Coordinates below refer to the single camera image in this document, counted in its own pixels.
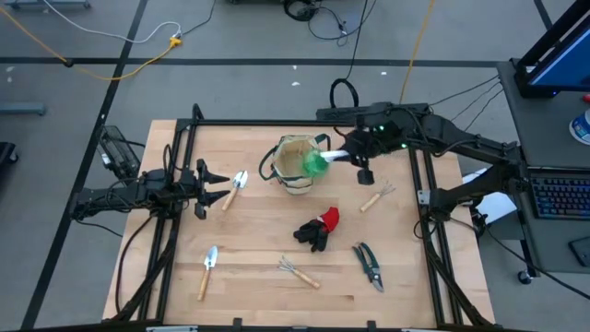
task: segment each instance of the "desk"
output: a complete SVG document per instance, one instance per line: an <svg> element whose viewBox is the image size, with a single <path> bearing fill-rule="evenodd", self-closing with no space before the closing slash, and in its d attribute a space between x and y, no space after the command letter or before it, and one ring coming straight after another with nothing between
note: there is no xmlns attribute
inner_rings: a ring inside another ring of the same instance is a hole
<svg viewBox="0 0 590 332"><path fill-rule="evenodd" d="M582 101L584 94L561 92L550 100L527 100L516 87L512 63L499 63L498 73L529 167L589 169L590 148L568 131L568 123L588 109ZM533 262L550 272L590 273L590 268L582 267L568 247L568 242L590 236L590 222L538 219L530 196L522 194L520 198L525 245Z"/></svg>
<svg viewBox="0 0 590 332"><path fill-rule="evenodd" d="M172 141L174 125L174 121L152 123L143 170L161 168L162 151ZM407 151L372 160L377 181L374 186L357 184L358 169L346 163L333 164L325 178L304 196L291 196L277 182L265 182L258 175L260 159L281 136L319 133L330 135L333 147L342 144L342 138L331 127L197 127L195 160L204 159L209 170L217 174L233 176L245 169L250 177L228 211L222 212L223 202L217 202L208 210L206 220L195 217L193 204L183 213L165 324L228 326L234 317L241 317L245 326L361 327L374 320L378 327L435 327L426 257L421 240L412 234L419 217ZM461 183L454 154L435 160L434 168L440 187ZM383 178L397 189L361 214L360 206L380 189ZM222 189L230 189L230 183L207 188ZM331 206L340 209L340 223L330 234L325 252L311 254L309 244L298 243L292 233ZM147 216L143 210L130 213L122 245ZM463 207L454 212L454 217L469 220ZM152 221L139 233L125 257L122 302L129 299L145 276L155 224ZM457 283L480 312L493 321L474 233L448 223L447 238ZM385 293L379 293L362 273L350 249L357 241L366 242L374 251L381 265ZM219 247L218 262L211 272L206 298L198 302L203 260L213 244ZM277 269L282 255L318 279L321 289L313 290L289 272ZM115 314L115 276L104 317ZM148 317L154 316L158 288L152 290ZM442 298L448 300L446 290L442 290ZM452 322L448 308L446 321Z"/></svg>

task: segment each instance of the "yellow cable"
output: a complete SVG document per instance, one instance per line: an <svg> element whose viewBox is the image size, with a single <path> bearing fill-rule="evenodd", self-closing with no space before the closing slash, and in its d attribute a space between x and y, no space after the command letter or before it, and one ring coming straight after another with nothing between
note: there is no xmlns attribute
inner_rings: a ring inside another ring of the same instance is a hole
<svg viewBox="0 0 590 332"><path fill-rule="evenodd" d="M160 54L160 55L156 56L155 58L153 58L153 59L147 61L146 63L142 64L141 66L139 66L136 70L132 71L131 73L125 74L125 75L120 76L120 77L102 77L102 76L99 76L99 75L96 75L96 74L92 73L91 71L87 70L84 67L76 66L74 68L78 72L84 73L84 74L87 74L87 75L90 75L90 76L92 76L92 77L94 77L96 79L101 79L101 80L106 80L106 81L122 80L122 79L129 78L129 77L131 77L131 76L139 73L139 71L141 69L143 69L146 65L149 65L149 64L152 64L152 63L158 61L159 59L161 59L162 57L164 57L166 54L168 54L174 47L176 47L176 45L174 44L173 41L171 41L171 44L170 44L170 46L168 46L168 49L166 49L166 51L164 51L162 54Z"/></svg>
<svg viewBox="0 0 590 332"><path fill-rule="evenodd" d="M12 23L14 23L19 29L21 29L23 32L25 32L25 34L27 34L27 36L29 36L31 39L33 39L35 42L37 42L45 51L51 53L53 56L55 56L56 58L58 58L60 61L62 61L64 64L67 64L67 60L60 55L58 52L52 50L51 47L45 45L45 43L43 43L43 41L40 41L37 37L35 37L32 33L30 33L25 27L23 27L15 18L13 18L10 14L8 14L8 12L3 9L0 6L0 12L2 12L2 14L6 15L8 17L8 19L10 19L12 21ZM168 46L168 49L166 49L166 51L164 51L162 54L156 56L155 58L145 62L144 64L142 64L141 66L139 66L136 70L132 71L131 73L125 74L121 77L102 77L100 75L96 75L93 72L89 71L88 69L84 68L84 67L80 67L80 66L76 66L74 67L76 71L89 75L91 77L94 77L96 79L101 79L101 80L106 80L106 81L118 81L118 80L122 80L128 77L131 77L137 73L139 73L139 71L141 69L143 69L146 65L150 65L156 61L158 61L159 59L161 59L162 57L166 56L166 54L168 54L174 47L182 44L183 42L178 39L178 38L174 38L171 37L170 38L170 45Z"/></svg>
<svg viewBox="0 0 590 332"><path fill-rule="evenodd" d="M21 29L23 32L25 32L27 34L27 36L29 36L31 39L36 41L43 49L45 49L45 51L53 54L53 56L60 59L63 63L67 62L67 60L65 60L65 58L62 55L60 55L56 51L52 50L49 46L45 45L43 43L43 41L38 40L37 37L33 36L32 33L30 33L27 29L25 29L25 27L23 27L15 18L13 18L10 14L8 14L8 12L4 8L2 8L1 6L0 6L0 11L2 12L2 14L6 15L8 17L8 19L10 19L12 21L12 23L14 23L19 29Z"/></svg>
<svg viewBox="0 0 590 332"><path fill-rule="evenodd" d="M434 1L431 0L431 4L428 6L428 12L426 13L426 17L424 17L424 21L422 22L422 28L420 29L420 33L418 34L418 38L416 39L416 45L414 45L414 52L412 53L412 58L409 60L409 66L407 67L406 78L404 79L404 85L402 86L402 93L399 96L399 103L402 103L404 99L404 93L406 92L406 84L407 80L409 79L409 73L412 71L412 67L414 66L414 59L416 59L416 55L418 54L418 48L420 47L420 42L422 41L422 35L428 26L428 20L431 18L432 9L434 8Z"/></svg>

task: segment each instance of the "green object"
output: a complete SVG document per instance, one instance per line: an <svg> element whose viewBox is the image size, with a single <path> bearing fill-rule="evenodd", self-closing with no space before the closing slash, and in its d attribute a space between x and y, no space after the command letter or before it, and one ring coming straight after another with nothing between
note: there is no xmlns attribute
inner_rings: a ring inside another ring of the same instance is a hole
<svg viewBox="0 0 590 332"><path fill-rule="evenodd" d="M323 176L327 171L330 163L320 155L322 151L313 148L303 156L303 173L309 177Z"/></svg>

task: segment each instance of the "pruners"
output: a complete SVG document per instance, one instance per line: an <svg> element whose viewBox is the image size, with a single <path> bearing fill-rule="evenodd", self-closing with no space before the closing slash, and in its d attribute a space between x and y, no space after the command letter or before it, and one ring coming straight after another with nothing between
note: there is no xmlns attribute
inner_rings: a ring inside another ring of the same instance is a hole
<svg viewBox="0 0 590 332"><path fill-rule="evenodd" d="M384 284L381 281L381 269L377 264L377 258L372 253L371 248L366 243L358 243L357 246L353 246L352 250L357 254L357 257L362 264L362 270L369 277L369 282L380 292L384 292Z"/></svg>

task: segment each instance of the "wooden handle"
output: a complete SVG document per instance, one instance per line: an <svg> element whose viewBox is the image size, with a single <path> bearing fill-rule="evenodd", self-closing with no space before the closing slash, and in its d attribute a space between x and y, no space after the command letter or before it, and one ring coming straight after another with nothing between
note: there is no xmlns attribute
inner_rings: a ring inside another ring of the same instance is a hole
<svg viewBox="0 0 590 332"><path fill-rule="evenodd" d="M196 298L197 301L203 301L205 298L205 291L207 290L207 284L209 283L209 274L211 274L211 270L205 270L205 274L201 280L201 290L199 290L199 296Z"/></svg>
<svg viewBox="0 0 590 332"><path fill-rule="evenodd" d="M221 210L225 211L230 207L231 201L233 200L233 198L236 196L236 194L238 193L238 188L233 187L233 189L231 189L231 193L228 196L228 199L225 200L225 203L223 203L223 207L221 208Z"/></svg>
<svg viewBox="0 0 590 332"><path fill-rule="evenodd" d="M377 193L375 194L375 196L373 196L369 202L365 203L365 205L363 205L362 207L360 207L360 212L364 212L366 210L368 210L373 204L375 204L375 202L377 201L377 199L379 199L381 197L381 194Z"/></svg>
<svg viewBox="0 0 590 332"><path fill-rule="evenodd" d="M299 277L301 280L303 280L303 281L307 282L308 284L310 284L315 289L319 289L320 288L320 283L319 282L313 280L308 275L306 275L305 273L299 271L298 269L294 269L293 270L293 274L295 276Z"/></svg>

